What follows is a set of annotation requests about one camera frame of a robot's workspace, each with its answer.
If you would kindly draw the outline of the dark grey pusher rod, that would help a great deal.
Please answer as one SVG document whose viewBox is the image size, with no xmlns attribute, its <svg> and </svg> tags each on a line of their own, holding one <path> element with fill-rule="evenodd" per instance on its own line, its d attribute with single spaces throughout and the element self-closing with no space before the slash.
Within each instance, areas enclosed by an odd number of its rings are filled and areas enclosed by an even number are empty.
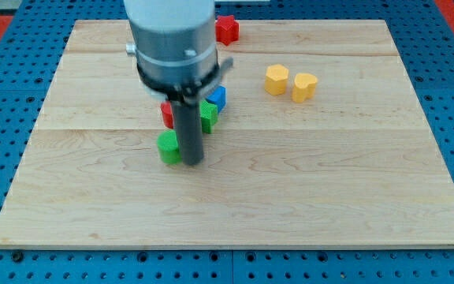
<svg viewBox="0 0 454 284">
<path fill-rule="evenodd" d="M 171 102 L 173 129 L 184 164 L 194 166 L 204 158 L 203 133 L 199 105 Z"/>
</svg>

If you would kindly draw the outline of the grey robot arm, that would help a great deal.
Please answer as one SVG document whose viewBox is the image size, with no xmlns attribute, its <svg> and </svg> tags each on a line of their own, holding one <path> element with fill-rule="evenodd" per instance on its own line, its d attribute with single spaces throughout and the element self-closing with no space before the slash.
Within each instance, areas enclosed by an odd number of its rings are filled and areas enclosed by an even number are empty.
<svg viewBox="0 0 454 284">
<path fill-rule="evenodd" d="M 233 59 L 218 60 L 213 0 L 125 0 L 136 69 L 151 94 L 170 102 L 184 164 L 204 158 L 200 103 Z"/>
</svg>

